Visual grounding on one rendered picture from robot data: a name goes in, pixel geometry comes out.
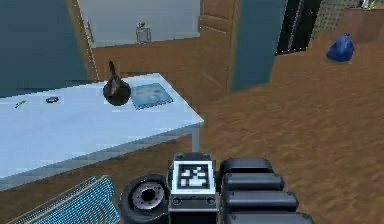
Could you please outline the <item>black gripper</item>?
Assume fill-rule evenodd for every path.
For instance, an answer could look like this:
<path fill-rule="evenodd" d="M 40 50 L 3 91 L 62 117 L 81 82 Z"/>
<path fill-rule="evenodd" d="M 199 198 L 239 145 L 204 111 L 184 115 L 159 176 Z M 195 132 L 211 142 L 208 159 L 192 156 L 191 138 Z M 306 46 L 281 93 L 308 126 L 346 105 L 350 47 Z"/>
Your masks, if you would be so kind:
<path fill-rule="evenodd" d="M 163 175 L 148 174 L 132 180 L 120 195 L 121 224 L 169 224 L 168 199 Z"/>

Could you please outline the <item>blue mesh chair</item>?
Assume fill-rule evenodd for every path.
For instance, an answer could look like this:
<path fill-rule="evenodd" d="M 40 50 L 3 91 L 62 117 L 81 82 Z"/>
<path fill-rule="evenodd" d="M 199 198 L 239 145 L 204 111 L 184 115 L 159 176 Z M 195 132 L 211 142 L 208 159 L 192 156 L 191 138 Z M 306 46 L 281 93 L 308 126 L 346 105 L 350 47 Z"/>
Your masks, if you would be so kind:
<path fill-rule="evenodd" d="M 117 224 L 108 175 L 91 177 L 7 224 Z"/>

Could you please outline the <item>white table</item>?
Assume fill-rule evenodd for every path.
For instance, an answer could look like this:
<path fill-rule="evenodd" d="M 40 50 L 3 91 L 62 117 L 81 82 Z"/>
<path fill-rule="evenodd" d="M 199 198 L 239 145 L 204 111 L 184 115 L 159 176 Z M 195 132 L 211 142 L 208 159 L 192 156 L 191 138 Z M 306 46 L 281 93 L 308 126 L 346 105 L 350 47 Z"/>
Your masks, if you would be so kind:
<path fill-rule="evenodd" d="M 142 110 L 131 102 L 114 107 L 102 82 L 0 98 L 0 191 L 186 135 L 192 150 L 200 149 L 203 119 L 160 74 L 126 81 L 159 83 L 173 101 Z M 59 101 L 46 103 L 48 97 Z"/>

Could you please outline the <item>brown wooden door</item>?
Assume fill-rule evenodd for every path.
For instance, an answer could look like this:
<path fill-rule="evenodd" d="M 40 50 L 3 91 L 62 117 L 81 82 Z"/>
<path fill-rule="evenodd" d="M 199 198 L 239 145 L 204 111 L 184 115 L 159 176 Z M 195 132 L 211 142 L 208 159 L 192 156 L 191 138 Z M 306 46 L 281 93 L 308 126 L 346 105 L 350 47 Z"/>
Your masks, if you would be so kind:
<path fill-rule="evenodd" d="M 232 90 L 242 0 L 201 0 L 199 31 L 204 76 L 221 95 Z"/>

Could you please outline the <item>clear glass bin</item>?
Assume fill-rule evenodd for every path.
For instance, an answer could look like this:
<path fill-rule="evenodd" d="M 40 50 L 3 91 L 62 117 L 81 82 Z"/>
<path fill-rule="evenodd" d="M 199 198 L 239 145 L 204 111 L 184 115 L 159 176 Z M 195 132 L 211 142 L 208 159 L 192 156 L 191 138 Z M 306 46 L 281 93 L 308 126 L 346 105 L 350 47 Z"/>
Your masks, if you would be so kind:
<path fill-rule="evenodd" d="M 136 38 L 139 44 L 146 44 L 151 42 L 151 29 L 145 22 L 139 22 L 136 27 Z"/>

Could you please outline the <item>black shelf unit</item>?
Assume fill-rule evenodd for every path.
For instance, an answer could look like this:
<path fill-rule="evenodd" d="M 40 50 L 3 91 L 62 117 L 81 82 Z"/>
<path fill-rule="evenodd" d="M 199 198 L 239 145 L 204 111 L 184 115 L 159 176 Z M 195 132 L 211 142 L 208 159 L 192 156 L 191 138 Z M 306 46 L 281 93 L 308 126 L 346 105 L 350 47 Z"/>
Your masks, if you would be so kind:
<path fill-rule="evenodd" d="M 305 51 L 322 0 L 288 0 L 276 54 Z"/>

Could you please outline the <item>blue bag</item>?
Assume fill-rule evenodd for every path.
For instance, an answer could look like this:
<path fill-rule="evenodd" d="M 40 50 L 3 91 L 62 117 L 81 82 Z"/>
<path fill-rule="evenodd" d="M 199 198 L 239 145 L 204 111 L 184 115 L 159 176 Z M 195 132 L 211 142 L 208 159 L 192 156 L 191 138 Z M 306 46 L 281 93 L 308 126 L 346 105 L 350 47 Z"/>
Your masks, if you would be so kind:
<path fill-rule="evenodd" d="M 327 58 L 335 62 L 349 62 L 354 54 L 354 43 L 349 33 L 338 37 L 327 51 Z"/>

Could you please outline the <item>brown wooden cabinet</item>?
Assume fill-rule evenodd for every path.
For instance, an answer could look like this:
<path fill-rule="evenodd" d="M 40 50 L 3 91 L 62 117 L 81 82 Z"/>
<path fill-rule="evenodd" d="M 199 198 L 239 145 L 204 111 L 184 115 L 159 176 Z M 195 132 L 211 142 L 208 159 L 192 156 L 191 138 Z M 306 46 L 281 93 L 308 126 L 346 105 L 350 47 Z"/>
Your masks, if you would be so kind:
<path fill-rule="evenodd" d="M 347 8 L 342 11 L 334 35 L 350 34 L 355 44 L 384 43 L 384 8 Z"/>

